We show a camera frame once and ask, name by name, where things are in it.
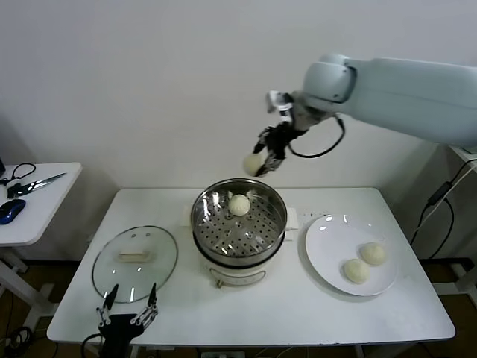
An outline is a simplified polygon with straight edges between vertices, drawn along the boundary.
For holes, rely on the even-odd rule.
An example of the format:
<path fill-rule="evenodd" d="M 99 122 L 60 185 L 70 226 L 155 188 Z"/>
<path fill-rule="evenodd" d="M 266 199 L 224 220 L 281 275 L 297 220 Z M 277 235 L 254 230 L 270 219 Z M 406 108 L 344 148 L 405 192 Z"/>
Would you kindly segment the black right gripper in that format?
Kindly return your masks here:
<path fill-rule="evenodd" d="M 259 167 L 259 176 L 264 177 L 269 172 L 276 171 L 285 159 L 285 150 L 290 142 L 300 136 L 300 132 L 292 125 L 277 125 L 266 127 L 258 135 L 258 141 L 253 147 L 253 153 L 258 154 L 267 148 L 267 156 Z"/>

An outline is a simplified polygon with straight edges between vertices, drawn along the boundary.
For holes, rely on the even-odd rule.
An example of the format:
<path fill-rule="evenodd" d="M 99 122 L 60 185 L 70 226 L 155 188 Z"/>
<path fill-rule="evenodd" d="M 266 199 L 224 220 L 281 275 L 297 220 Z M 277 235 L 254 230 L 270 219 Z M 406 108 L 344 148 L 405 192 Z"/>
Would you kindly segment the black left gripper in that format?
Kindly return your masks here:
<path fill-rule="evenodd" d="M 125 358 L 130 342 L 141 336 L 158 315 L 157 284 L 154 283 L 143 310 L 136 315 L 119 314 L 110 317 L 110 310 L 115 302 L 119 285 L 116 284 L 104 295 L 104 302 L 96 308 L 99 321 L 99 333 L 104 337 L 100 352 L 102 358 Z"/>

